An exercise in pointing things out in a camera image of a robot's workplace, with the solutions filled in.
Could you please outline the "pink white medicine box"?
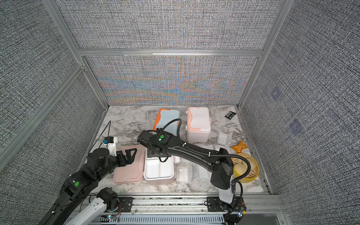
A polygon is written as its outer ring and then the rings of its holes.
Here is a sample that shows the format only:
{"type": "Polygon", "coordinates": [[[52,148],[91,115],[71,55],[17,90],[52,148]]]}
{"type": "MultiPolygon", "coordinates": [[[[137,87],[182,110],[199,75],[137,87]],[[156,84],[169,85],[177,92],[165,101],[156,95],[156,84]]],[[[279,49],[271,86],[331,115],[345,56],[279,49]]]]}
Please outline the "pink white medicine box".
{"type": "Polygon", "coordinates": [[[147,181],[149,185],[169,185],[175,181],[173,156],[162,158],[148,158],[147,150],[142,145],[122,147],[118,153],[137,149],[134,162],[125,167],[118,167],[114,171],[113,182],[116,184],[140,183],[147,181]]]}

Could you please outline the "blue orange medicine box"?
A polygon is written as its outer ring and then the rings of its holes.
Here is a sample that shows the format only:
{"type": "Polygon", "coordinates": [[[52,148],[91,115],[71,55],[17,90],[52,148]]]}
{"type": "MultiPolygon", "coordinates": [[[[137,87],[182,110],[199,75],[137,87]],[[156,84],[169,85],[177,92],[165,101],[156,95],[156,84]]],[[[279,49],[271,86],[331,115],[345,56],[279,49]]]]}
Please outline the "blue orange medicine box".
{"type": "MultiPolygon", "coordinates": [[[[159,109],[155,120],[155,124],[153,126],[153,130],[156,130],[158,128],[163,128],[167,123],[178,118],[180,118],[180,111],[178,110],[159,109]]],[[[172,124],[170,124],[165,128],[165,131],[173,135],[176,135],[178,123],[179,123],[178,121],[173,122],[172,124]]]]}

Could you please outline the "white pink medicine chest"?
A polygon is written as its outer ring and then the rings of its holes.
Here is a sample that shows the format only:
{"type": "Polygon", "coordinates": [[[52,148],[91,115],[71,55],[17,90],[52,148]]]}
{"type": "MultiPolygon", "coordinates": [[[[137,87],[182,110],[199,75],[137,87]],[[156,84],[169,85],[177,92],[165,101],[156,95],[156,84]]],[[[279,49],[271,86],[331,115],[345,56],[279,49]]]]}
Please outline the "white pink medicine chest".
{"type": "Polygon", "coordinates": [[[205,143],[211,133],[212,120],[207,107],[189,107],[187,109],[187,141],[205,143]]]}

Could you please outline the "clear plastic gauze box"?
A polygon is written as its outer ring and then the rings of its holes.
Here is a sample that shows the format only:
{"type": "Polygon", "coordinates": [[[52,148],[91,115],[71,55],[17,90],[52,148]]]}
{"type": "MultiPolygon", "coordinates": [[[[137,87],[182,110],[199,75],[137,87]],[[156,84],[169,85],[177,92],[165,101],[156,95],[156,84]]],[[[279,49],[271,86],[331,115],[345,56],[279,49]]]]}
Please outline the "clear plastic gauze box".
{"type": "Polygon", "coordinates": [[[217,143],[220,145],[229,145],[232,141],[232,134],[224,134],[219,132],[217,136],[217,143]]]}

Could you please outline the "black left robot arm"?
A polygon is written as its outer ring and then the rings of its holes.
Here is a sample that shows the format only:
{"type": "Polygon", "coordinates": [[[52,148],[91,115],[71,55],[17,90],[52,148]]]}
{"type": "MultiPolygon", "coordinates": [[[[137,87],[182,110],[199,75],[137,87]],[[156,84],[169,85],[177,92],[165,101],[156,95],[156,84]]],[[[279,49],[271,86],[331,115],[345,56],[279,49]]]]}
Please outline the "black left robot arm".
{"type": "Polygon", "coordinates": [[[110,155],[107,148],[97,148],[87,156],[87,163],[64,182],[55,203],[39,222],[41,225],[62,225],[71,213],[98,186],[98,183],[118,167],[134,162],[137,149],[118,151],[110,155]]]}

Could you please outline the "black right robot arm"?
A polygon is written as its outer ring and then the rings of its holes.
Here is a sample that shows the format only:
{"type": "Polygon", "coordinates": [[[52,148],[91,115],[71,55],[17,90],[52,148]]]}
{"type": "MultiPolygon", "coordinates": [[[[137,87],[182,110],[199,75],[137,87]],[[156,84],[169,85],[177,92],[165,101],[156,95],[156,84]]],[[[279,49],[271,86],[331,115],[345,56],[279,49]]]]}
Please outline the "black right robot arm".
{"type": "Polygon", "coordinates": [[[181,124],[181,119],[174,119],[163,128],[144,130],[137,141],[147,148],[149,158],[167,159],[177,156],[202,166],[211,172],[211,184],[218,189],[219,200],[224,204],[232,204],[236,184],[250,173],[250,162],[243,156],[228,153],[224,148],[215,151],[185,142],[180,137],[181,124]],[[233,158],[247,165],[246,171],[235,178],[233,177],[233,158]]]}

